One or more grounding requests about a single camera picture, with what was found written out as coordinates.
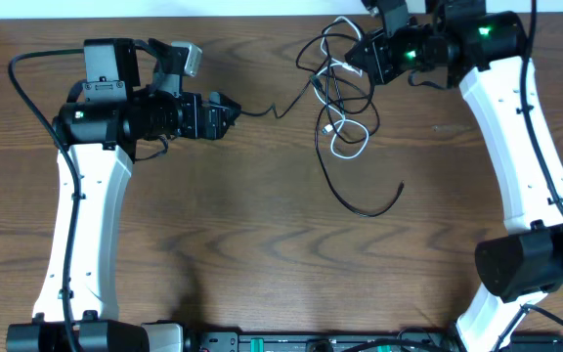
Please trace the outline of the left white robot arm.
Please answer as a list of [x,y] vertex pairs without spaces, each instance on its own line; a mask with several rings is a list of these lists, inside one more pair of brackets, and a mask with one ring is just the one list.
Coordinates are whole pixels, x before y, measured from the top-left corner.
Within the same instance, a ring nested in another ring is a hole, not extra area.
[[120,321],[116,257],[122,203],[140,141],[221,139],[239,105],[185,92],[202,52],[191,42],[88,39],[86,76],[44,127],[58,150],[59,199],[51,256],[27,324],[10,351],[196,351],[197,336],[170,322]]

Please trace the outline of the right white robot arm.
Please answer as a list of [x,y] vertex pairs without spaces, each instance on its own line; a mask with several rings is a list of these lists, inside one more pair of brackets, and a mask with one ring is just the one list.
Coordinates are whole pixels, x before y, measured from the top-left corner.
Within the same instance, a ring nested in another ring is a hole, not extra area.
[[515,347],[516,327],[563,286],[563,165],[544,119],[532,60],[535,24],[482,1],[434,1],[419,24],[403,0],[368,0],[381,19],[346,54],[372,85],[442,67],[482,132],[498,179],[506,235],[480,242],[480,286],[447,351]]

